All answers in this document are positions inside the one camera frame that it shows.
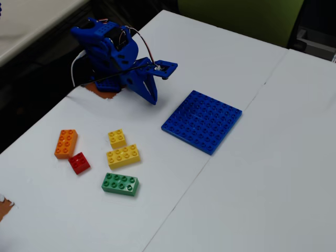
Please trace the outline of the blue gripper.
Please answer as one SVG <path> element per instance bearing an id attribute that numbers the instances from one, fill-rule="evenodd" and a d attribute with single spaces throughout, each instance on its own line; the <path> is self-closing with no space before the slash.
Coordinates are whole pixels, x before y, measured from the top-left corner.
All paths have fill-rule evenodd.
<path id="1" fill-rule="evenodd" d="M 137 60 L 139 47 L 131 36 L 112 36 L 112 38 L 110 38 L 111 73 L 126 73 L 130 72 L 131 69 L 135 67 L 143 65 L 155 66 L 155 61 L 151 55 L 148 45 L 143 38 L 142 40 L 149 53 L 149 58 L 146 58 L 145 63 L 140 63 L 140 61 Z M 126 75 L 123 76 L 123 82 L 126 84 L 127 88 L 137 93 L 149 103 L 156 105 L 158 100 L 158 91 L 152 75 Z"/>

